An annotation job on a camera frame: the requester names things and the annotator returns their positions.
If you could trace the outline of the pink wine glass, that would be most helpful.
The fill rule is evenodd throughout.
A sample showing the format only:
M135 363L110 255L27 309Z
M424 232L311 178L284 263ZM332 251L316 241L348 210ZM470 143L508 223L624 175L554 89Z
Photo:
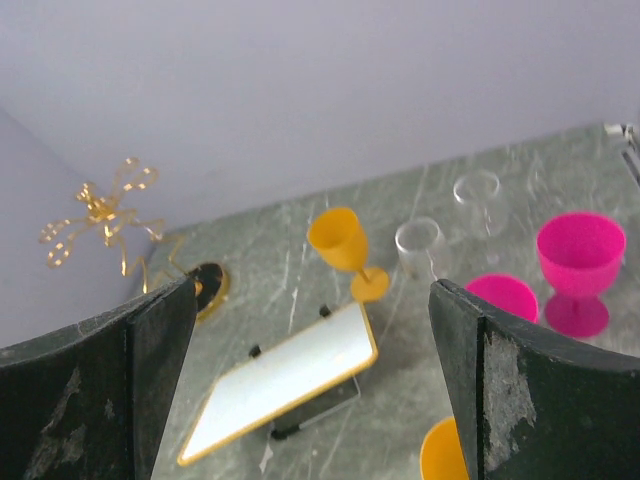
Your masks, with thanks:
M539 320L539 305L533 290L506 273L489 273L471 280L466 289L486 302L531 323Z
M539 264L553 289L544 316L552 329L585 339L608 326L609 310L600 295L615 283L626 246L622 226L597 212L563 213L540 228Z

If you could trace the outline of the yellow wine glass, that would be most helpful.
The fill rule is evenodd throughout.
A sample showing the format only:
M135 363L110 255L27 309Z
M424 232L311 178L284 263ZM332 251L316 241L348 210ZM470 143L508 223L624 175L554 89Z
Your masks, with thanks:
M420 451L422 480L469 480L456 421L449 416L425 435Z
M348 207L334 207L319 215L310 225L307 239L332 268L353 274L350 291L360 303L375 302L390 287L388 273L367 266L368 237L357 214Z

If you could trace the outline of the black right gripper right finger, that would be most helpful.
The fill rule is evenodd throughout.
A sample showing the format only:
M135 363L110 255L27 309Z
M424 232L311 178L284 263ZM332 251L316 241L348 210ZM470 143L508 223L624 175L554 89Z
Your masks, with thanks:
M638 358L446 279L430 287L429 317L470 478L638 478Z

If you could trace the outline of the yellow wine glass front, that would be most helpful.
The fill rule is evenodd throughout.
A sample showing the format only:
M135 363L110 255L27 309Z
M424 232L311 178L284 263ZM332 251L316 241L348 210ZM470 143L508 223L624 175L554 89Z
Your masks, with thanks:
M353 274L350 291L360 303L375 302L390 287L388 273L367 266L368 237L357 214L348 207L334 207L319 215L310 225L307 239L332 268Z

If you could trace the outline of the clear wine glass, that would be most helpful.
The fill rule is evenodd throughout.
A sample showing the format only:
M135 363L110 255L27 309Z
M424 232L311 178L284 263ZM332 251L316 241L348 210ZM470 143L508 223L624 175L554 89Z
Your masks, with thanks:
M472 170L456 180L453 196L465 231L484 242L487 263L497 266L501 257L497 239L510 217L499 177L486 169Z
M395 234L399 261L413 280L435 281L454 270L453 257L439 224L419 217L402 224Z

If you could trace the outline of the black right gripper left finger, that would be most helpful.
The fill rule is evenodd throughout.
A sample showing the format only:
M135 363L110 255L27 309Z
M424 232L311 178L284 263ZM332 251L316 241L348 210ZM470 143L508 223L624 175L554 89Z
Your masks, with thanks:
M150 478L196 313L178 280L3 348L2 478Z

